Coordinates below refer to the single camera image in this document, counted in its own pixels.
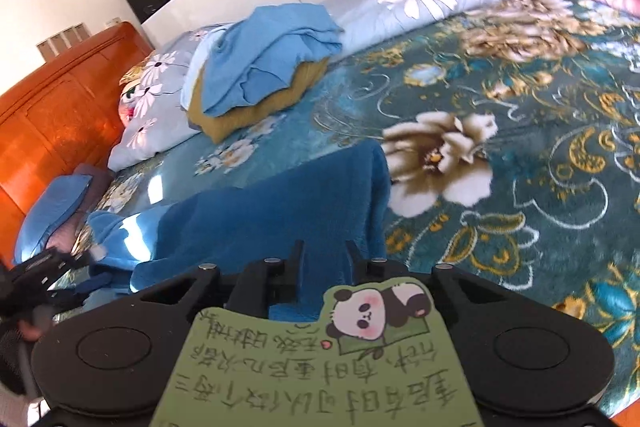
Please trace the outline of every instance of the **wooden headboard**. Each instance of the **wooden headboard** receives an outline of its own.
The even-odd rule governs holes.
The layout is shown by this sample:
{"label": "wooden headboard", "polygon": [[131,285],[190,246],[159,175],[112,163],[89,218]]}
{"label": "wooden headboard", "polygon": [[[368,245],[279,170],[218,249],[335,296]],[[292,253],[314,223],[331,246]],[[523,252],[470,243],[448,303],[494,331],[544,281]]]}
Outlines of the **wooden headboard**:
{"label": "wooden headboard", "polygon": [[0,257],[11,266],[24,216],[49,182],[105,167],[120,140],[120,77],[151,47],[129,23],[73,46],[0,96]]}

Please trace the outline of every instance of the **round black disc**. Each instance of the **round black disc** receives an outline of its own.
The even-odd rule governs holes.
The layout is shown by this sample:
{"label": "round black disc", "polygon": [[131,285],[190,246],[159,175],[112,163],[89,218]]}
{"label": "round black disc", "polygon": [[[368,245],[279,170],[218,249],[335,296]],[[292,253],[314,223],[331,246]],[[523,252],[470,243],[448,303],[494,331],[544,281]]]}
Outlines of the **round black disc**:
{"label": "round black disc", "polygon": [[93,416],[153,410],[190,328],[168,309],[143,301],[110,305],[52,328],[32,356],[44,396]]}
{"label": "round black disc", "polygon": [[472,306],[450,330],[479,403],[516,416],[555,416],[606,388],[609,343],[578,319],[522,300]]}

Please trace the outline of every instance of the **floral duvet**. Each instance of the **floral duvet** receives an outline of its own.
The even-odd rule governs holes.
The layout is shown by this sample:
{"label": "floral duvet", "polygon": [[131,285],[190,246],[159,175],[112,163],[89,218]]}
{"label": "floral duvet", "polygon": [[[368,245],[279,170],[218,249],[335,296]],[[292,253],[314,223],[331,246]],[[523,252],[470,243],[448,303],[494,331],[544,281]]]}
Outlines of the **floral duvet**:
{"label": "floral duvet", "polygon": [[390,257],[590,322],[616,355],[603,410],[640,395],[640,20],[591,0],[460,14],[347,58],[222,146],[194,136],[127,169],[104,204],[242,187],[364,137],[392,178]]}

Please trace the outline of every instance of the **green card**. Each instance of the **green card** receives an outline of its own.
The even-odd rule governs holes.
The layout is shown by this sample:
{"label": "green card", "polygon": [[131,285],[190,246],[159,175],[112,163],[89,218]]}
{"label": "green card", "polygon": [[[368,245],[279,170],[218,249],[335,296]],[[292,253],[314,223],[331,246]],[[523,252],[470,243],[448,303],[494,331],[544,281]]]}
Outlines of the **green card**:
{"label": "green card", "polygon": [[442,317],[410,278],[324,295],[316,323],[200,312],[151,427],[482,427]]}

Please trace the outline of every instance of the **folded blue clothing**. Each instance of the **folded blue clothing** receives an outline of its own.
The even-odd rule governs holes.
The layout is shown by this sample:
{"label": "folded blue clothing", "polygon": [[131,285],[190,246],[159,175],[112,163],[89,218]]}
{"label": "folded blue clothing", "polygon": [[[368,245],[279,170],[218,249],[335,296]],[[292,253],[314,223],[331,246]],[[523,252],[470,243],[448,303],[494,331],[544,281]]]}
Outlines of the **folded blue clothing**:
{"label": "folded blue clothing", "polygon": [[296,3],[255,9],[212,49],[202,77],[202,110],[221,116],[286,89],[301,62],[340,53],[339,33],[324,6]]}
{"label": "folded blue clothing", "polygon": [[[389,190],[385,155],[366,140],[247,188],[206,190],[163,214],[142,212],[136,216],[142,232],[128,229],[150,238],[150,261],[136,263],[130,285],[141,290],[201,263],[237,273],[251,261],[286,259],[301,239],[298,302],[271,307],[270,318],[313,321],[328,288],[353,282],[345,241],[354,240],[366,258],[386,257],[382,221]],[[130,254],[123,228],[101,217],[90,224],[108,250],[104,263],[121,267],[142,258]],[[157,239],[149,232],[153,223]]]}

